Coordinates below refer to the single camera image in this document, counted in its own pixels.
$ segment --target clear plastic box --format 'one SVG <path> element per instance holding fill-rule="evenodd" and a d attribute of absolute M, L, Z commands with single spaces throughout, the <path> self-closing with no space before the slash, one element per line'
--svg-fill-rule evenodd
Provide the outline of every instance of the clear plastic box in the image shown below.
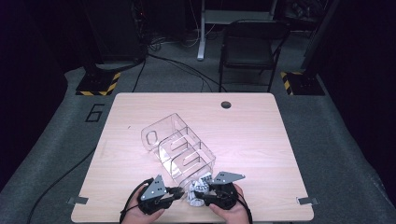
<path fill-rule="evenodd" d="M 178 114 L 142 130 L 143 146 L 153 151 L 172 179 L 188 189 L 191 181 L 213 171 L 216 157 Z"/>

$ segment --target dark background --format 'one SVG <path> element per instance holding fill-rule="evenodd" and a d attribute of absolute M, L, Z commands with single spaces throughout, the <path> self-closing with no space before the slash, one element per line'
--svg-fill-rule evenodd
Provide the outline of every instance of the dark background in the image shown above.
<path fill-rule="evenodd" d="M 106 57 L 95 39 L 83 1 L 67 1 L 72 10 L 70 16 L 78 22 L 75 28 L 90 57 L 96 63 L 103 63 Z M 183 33 L 180 27 L 194 29 L 188 1 L 176 1 L 179 5 L 173 7 L 166 4 L 159 7 L 158 2 L 146 2 L 155 3 L 155 7 L 147 11 L 153 15 L 151 23 L 158 20 L 156 16 L 163 18 L 163 13 L 176 10 L 179 14 L 174 16 L 183 18 L 184 14 L 186 20 L 179 21 L 181 25 L 172 17 L 171 21 L 166 21 L 176 22 L 176 26 L 171 26 L 178 27 L 173 32 L 180 37 Z M 209 8 L 219 7 L 220 1 L 208 2 Z M 3 79 L 1 90 L 6 94 L 1 109 L 1 189 L 29 153 L 64 98 L 67 86 L 64 73 L 82 66 L 76 44 L 68 38 L 67 19 L 59 11 L 59 6 L 64 3 L 64 0 L 13 0 L 1 3 L 0 74 Z M 243 4 L 227 0 L 225 3 L 225 9 L 261 9 L 269 6 L 260 0 L 251 3 L 244 1 Z M 199 21 L 201 1 L 192 0 L 192 4 Z M 308 66 L 314 65 L 346 126 L 367 161 L 379 173 L 389 197 L 395 203 L 396 18 L 392 5 L 391 1 L 385 0 L 341 1 Z M 129 14 L 131 10 L 120 8 L 120 15 L 124 13 Z M 130 32 L 129 35 L 138 35 L 133 30 Z"/>

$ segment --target chair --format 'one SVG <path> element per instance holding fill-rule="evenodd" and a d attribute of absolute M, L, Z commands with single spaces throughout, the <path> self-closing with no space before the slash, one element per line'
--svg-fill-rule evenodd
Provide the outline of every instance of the chair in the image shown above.
<path fill-rule="evenodd" d="M 267 86 L 269 92 L 281 47 L 289 34 L 289 26 L 282 21 L 242 20 L 229 24 L 225 29 L 221 47 L 219 92 L 224 89 L 224 68 L 256 69 L 260 70 L 259 76 L 265 70 L 272 70 L 269 82 L 261 80 L 256 83 L 234 83 Z"/>

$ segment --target wooden table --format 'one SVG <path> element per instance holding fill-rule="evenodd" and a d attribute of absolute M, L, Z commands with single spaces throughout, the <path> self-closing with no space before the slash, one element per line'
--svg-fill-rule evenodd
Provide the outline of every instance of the wooden table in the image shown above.
<path fill-rule="evenodd" d="M 231 107 L 221 107 L 222 102 Z M 312 207 L 282 118 L 271 93 L 120 93 L 113 103 L 79 194 L 74 222 L 118 222 L 120 210 L 143 180 L 163 176 L 176 183 L 158 158 L 144 149 L 141 131 L 173 113 L 193 129 L 216 156 L 213 174 L 245 175 L 238 184 L 254 221 L 304 221 Z M 174 201 L 161 223 L 221 222 L 206 206 Z"/>

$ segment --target gray carpet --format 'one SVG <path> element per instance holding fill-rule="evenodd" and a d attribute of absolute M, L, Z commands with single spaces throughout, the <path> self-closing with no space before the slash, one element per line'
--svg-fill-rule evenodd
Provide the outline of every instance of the gray carpet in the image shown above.
<path fill-rule="evenodd" d="M 272 94 L 284 120 L 303 180 L 314 206 L 311 223 L 396 223 L 396 210 L 387 199 L 375 170 L 361 154 L 347 131 L 331 97 L 289 96 L 280 78 L 281 71 L 299 71 L 308 39 L 291 35 L 279 59 Z M 218 80 L 220 37 L 206 43 L 205 60 L 196 61 L 198 45 L 186 48 L 179 43 L 162 44 L 150 52 L 186 63 Z M 123 63 L 108 64 L 114 68 Z M 64 101 L 34 148 L 0 194 L 0 223 L 27 221 L 37 198 L 55 180 L 78 164 L 95 147 L 105 125 L 114 97 L 134 88 L 143 64 L 121 73 L 116 89 L 109 96 L 77 96 L 75 88 L 83 69 L 68 72 Z M 215 83 L 208 81 L 217 91 Z M 208 92 L 203 81 L 170 63 L 147 58 L 136 92 Z M 92 107 L 102 114 L 98 122 L 85 122 Z M 63 178 L 42 198 L 31 223 L 72 223 L 73 205 L 78 196 L 91 156 Z"/>

